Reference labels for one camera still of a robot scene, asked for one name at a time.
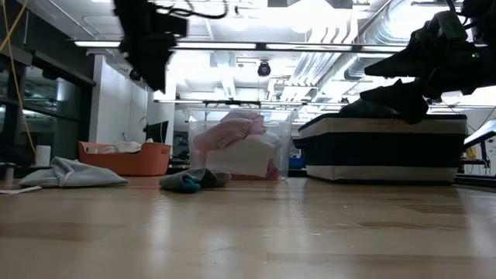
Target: security camera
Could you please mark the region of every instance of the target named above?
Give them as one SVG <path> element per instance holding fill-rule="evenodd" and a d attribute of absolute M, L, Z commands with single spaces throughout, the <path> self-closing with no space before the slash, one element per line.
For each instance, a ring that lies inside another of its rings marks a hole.
<path fill-rule="evenodd" d="M 137 71 L 136 69 L 132 69 L 130 72 L 129 72 L 129 78 L 132 80 L 132 81 L 141 81 L 141 78 L 142 78 L 142 74 Z"/>
<path fill-rule="evenodd" d="M 262 61 L 260 63 L 260 66 L 258 67 L 258 76 L 259 77 L 262 77 L 262 78 L 265 78 L 265 77 L 268 77 L 269 75 L 270 75 L 269 62 Z"/>

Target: orange laundry basket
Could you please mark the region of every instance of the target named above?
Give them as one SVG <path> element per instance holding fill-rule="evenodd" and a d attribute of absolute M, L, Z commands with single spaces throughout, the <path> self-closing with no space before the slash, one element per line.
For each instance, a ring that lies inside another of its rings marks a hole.
<path fill-rule="evenodd" d="M 162 143 L 144 143 L 138 153 L 92 154 L 88 149 L 101 150 L 109 144 L 79 142 L 79 160 L 84 164 L 104 167 L 118 175 L 164 175 L 169 167 L 171 146 Z"/>

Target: desk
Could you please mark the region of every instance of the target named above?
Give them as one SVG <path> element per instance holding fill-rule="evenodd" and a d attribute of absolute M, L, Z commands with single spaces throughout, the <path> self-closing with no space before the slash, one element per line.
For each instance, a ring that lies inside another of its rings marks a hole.
<path fill-rule="evenodd" d="M 496 278 L 496 193 L 290 178 L 0 196 L 1 278 Z"/>

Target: storage box with lid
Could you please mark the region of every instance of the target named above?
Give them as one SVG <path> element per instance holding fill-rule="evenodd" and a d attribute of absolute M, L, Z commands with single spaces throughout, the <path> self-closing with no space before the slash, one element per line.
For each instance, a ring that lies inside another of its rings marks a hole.
<path fill-rule="evenodd" d="M 307 173 L 343 183 L 453 183 L 465 115 L 426 115 L 409 125 L 400 116 L 321 115 L 298 129 Z"/>
<path fill-rule="evenodd" d="M 190 165 L 225 171 L 235 180 L 288 177 L 293 112 L 188 108 Z"/>

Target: white paper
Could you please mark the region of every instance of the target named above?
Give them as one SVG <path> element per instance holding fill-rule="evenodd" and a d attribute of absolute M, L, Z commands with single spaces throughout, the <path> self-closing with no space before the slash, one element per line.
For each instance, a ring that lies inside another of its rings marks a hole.
<path fill-rule="evenodd" d="M 13 195 L 13 194 L 21 194 L 27 191 L 35 191 L 41 189 L 40 186 L 35 186 L 35 187 L 30 187 L 30 188 L 24 188 L 24 189 L 16 189 L 16 190 L 1 190 L 0 189 L 0 194 L 6 194 L 6 195 Z"/>

